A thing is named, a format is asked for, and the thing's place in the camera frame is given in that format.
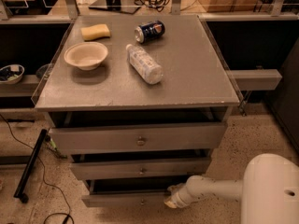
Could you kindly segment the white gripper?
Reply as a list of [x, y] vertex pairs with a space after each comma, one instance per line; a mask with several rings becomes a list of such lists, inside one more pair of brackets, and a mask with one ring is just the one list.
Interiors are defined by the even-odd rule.
[[171, 198], [165, 198], [164, 204], [169, 208], [184, 208], [189, 206], [191, 203], [196, 203], [198, 201], [196, 196], [189, 193], [184, 184], [169, 186], [167, 190], [171, 192]]

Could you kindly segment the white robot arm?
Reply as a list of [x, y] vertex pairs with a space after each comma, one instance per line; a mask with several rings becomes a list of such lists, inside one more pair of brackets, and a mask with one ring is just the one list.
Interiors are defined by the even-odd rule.
[[299, 224], [299, 167], [276, 154], [254, 157], [240, 180], [193, 175], [168, 190], [170, 208], [215, 195], [241, 202], [241, 224]]

